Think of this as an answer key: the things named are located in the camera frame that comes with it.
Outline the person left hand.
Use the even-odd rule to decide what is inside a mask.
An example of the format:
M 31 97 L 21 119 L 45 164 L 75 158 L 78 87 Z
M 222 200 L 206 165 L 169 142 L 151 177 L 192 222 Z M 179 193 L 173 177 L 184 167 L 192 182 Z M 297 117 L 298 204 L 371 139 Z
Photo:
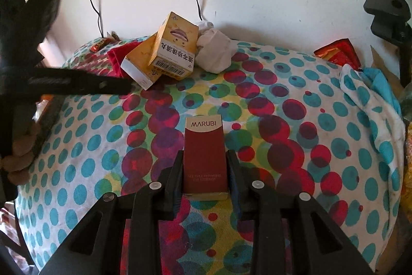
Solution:
M 11 184 L 24 185 L 29 180 L 29 166 L 33 161 L 33 147 L 40 132 L 40 125 L 32 121 L 27 133 L 13 141 L 13 153 L 1 158 L 1 169 Z

